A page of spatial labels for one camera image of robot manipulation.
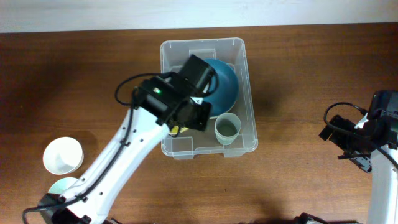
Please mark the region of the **mint green plastic cup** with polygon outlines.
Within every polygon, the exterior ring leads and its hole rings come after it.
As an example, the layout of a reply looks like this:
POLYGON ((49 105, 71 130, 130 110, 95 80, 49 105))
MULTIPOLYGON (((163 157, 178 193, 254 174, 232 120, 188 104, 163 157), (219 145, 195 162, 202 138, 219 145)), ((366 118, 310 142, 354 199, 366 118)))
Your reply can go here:
POLYGON ((233 113, 224 113, 215 121, 217 141, 222 145, 230 145, 237 138, 241 130, 241 120, 233 113))

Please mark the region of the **yellow small bowl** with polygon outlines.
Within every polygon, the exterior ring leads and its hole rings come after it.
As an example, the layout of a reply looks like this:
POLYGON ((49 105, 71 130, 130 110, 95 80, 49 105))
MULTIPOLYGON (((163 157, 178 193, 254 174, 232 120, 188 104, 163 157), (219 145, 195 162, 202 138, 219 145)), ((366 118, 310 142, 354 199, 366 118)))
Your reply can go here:
POLYGON ((187 130, 188 130, 188 128, 186 128, 186 127, 180 128, 180 127, 178 127, 178 126, 174 126, 174 127, 170 130, 169 134, 170 134, 170 135, 176 135, 176 134, 178 134, 178 133, 183 133, 183 132, 185 132, 185 131, 187 131, 187 130))

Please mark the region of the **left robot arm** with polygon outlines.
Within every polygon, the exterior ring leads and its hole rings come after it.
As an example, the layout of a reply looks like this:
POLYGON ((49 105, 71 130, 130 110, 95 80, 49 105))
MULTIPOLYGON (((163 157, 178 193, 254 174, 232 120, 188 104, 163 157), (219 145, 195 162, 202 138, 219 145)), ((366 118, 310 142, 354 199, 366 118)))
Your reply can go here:
POLYGON ((106 223, 116 197, 148 153, 174 127, 204 131, 211 103, 194 99, 214 93, 215 69, 191 55, 179 72, 145 73, 131 93, 127 115, 89 169, 62 194, 47 193, 35 208, 45 223, 106 223))

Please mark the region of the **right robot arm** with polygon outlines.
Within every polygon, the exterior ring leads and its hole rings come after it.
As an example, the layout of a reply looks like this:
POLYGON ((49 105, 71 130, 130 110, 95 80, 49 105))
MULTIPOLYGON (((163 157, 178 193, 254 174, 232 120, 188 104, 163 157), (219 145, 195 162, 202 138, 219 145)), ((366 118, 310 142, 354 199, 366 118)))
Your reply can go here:
POLYGON ((367 110, 348 102, 332 104, 323 121, 326 126, 319 137, 343 151, 338 158, 372 175, 367 222, 397 224, 397 91, 376 91, 367 110), (340 115, 327 119, 339 105, 355 108, 363 118, 356 124, 340 115))

